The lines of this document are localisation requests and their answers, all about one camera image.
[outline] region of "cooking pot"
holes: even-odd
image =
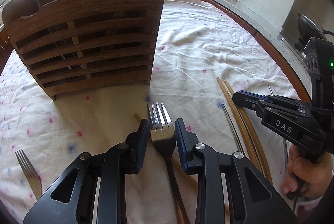
[[[312,37],[327,40],[325,34],[334,36],[334,32],[328,30],[321,31],[307,16],[299,13],[298,16],[298,31],[300,38],[294,45],[297,50],[302,52]]]

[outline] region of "chopstick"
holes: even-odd
[[[231,86],[229,85],[227,80],[224,80],[224,83],[226,85],[226,87],[228,88],[229,92],[233,95],[234,91],[231,88]],[[240,114],[240,117],[242,118],[242,120],[244,121],[249,136],[251,138],[251,140],[253,141],[253,145],[254,145],[254,150],[258,155],[258,160],[260,162],[260,165],[262,166],[262,170],[263,170],[263,175],[266,177],[266,179],[270,182],[271,185],[273,185],[273,179],[271,177],[270,174],[270,169],[269,169],[269,165],[268,165],[268,161],[266,159],[266,155],[264,154],[262,145],[260,140],[258,139],[258,135],[256,134],[256,131],[246,113],[246,111],[241,107],[241,106],[237,106],[237,110]]]
[[[232,101],[232,98],[231,96],[228,94],[227,90],[225,89],[223,83],[221,82],[221,80],[219,79],[219,77],[217,77],[217,82],[221,88],[221,90],[223,91],[223,94],[226,98],[226,100],[228,101],[228,105],[230,106],[231,110],[232,110],[232,113],[234,115],[234,118],[235,120],[237,121],[237,124],[238,124],[238,127],[239,127],[239,130],[241,132],[241,135],[243,137],[243,141],[245,143],[245,146],[246,146],[246,150],[248,152],[248,156],[249,156],[249,159],[250,161],[253,163],[253,165],[258,169],[260,170],[260,166],[259,166],[259,163],[258,163],[258,159],[256,157],[256,154],[255,154],[255,151],[254,151],[254,148],[251,144],[251,139],[250,137],[248,136],[248,133],[247,133],[247,130],[246,130],[246,127],[241,119],[241,116],[240,114],[238,113],[237,111],[237,108],[235,106],[235,104],[233,103]]]
[[[133,116],[135,117],[138,123],[141,122],[142,119],[137,113],[134,113]],[[190,183],[190,185],[193,186],[194,189],[198,190],[198,182],[193,178],[193,176],[184,173],[180,162],[176,159],[174,155],[172,156],[172,164],[181,173],[182,177],[184,177]],[[224,204],[224,206],[225,206],[225,213],[229,215],[230,214],[229,207],[226,204]]]

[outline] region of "countertop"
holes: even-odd
[[[271,24],[236,0],[214,0],[244,19],[261,33],[285,58],[311,95],[311,78],[301,55],[286,41]]]

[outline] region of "silver fork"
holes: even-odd
[[[156,103],[158,114],[160,117],[161,125],[157,116],[157,112],[155,110],[154,103],[151,104],[151,110],[153,113],[154,119],[152,119],[150,106],[147,105],[148,118],[150,123],[151,130],[151,139],[153,142],[153,146],[161,154],[163,159],[165,160],[169,183],[172,190],[174,208],[176,213],[176,219],[178,224],[190,224],[190,221],[187,216],[186,209],[184,208],[184,204],[182,201],[182,197],[180,194],[179,187],[177,185],[177,181],[175,178],[173,165],[172,165],[172,155],[176,146],[176,135],[174,132],[174,127],[172,121],[168,115],[166,107],[163,103],[161,103],[162,110],[164,112],[167,125],[164,119],[164,116],[161,112],[159,104]]]
[[[36,199],[38,200],[42,196],[42,183],[36,170],[22,149],[16,151],[15,155]]]

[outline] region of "fork handle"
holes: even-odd
[[[166,162],[170,187],[172,189],[177,224],[190,224],[186,209],[184,208],[180,190],[177,185],[177,181],[176,181],[176,177],[175,177],[174,169],[172,165],[172,160],[165,159],[165,162]]]

